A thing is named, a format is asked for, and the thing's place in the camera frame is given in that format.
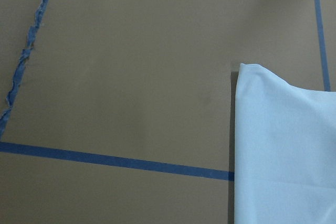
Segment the light blue t-shirt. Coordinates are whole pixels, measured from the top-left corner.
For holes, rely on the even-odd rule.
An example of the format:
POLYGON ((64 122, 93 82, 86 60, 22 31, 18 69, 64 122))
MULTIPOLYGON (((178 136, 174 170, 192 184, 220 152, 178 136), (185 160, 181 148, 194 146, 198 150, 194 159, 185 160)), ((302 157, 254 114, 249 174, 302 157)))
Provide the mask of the light blue t-shirt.
POLYGON ((235 95, 236 223, 335 223, 335 93, 241 64, 235 95))

